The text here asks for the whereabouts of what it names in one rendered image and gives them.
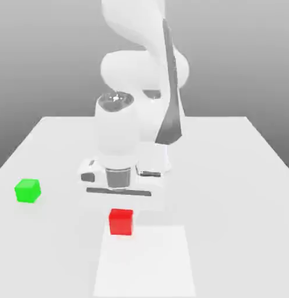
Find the small red cube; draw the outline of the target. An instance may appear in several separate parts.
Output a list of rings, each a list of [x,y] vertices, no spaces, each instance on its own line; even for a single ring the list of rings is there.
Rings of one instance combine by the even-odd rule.
[[[132,235],[133,211],[113,208],[109,214],[110,233],[112,235]]]

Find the small green cube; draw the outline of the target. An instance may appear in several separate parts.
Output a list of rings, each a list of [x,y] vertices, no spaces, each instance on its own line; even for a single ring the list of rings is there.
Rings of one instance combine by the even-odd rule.
[[[38,179],[22,179],[15,186],[15,194],[18,202],[34,203],[41,195],[41,187]]]

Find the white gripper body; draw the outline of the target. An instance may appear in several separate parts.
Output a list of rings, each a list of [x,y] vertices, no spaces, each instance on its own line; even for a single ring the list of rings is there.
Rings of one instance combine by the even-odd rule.
[[[83,206],[163,206],[163,189],[111,190],[102,187],[86,187],[80,198]]]

